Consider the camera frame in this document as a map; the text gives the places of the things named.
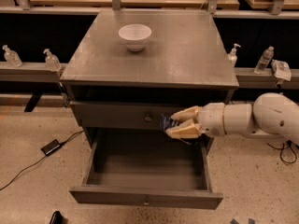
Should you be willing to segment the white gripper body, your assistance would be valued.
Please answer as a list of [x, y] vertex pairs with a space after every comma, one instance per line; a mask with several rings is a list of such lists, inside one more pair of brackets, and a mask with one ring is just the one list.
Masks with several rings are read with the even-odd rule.
[[223, 111], [224, 103], [210, 103], [202, 107], [197, 119], [203, 134], [208, 137], [224, 136]]

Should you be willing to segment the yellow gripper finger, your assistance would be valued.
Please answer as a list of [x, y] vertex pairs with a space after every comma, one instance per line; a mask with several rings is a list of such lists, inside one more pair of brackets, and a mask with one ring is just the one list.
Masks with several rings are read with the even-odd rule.
[[202, 128], [194, 122], [183, 122], [179, 125], [167, 128], [166, 134], [175, 139], [193, 139], [202, 134]]
[[192, 119], [194, 121], [197, 121], [198, 113], [201, 111], [202, 107], [195, 105], [189, 108], [186, 108], [184, 110], [181, 110], [179, 112], [174, 113], [171, 118], [173, 120], [177, 121], [187, 121], [189, 119]]

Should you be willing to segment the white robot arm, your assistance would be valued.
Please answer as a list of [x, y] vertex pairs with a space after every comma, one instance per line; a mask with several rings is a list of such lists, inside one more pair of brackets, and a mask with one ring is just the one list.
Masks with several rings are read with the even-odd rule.
[[174, 139], [241, 134], [265, 141], [285, 140], [299, 145], [299, 105], [279, 93], [265, 93], [253, 105], [209, 103], [163, 116], [162, 127]]

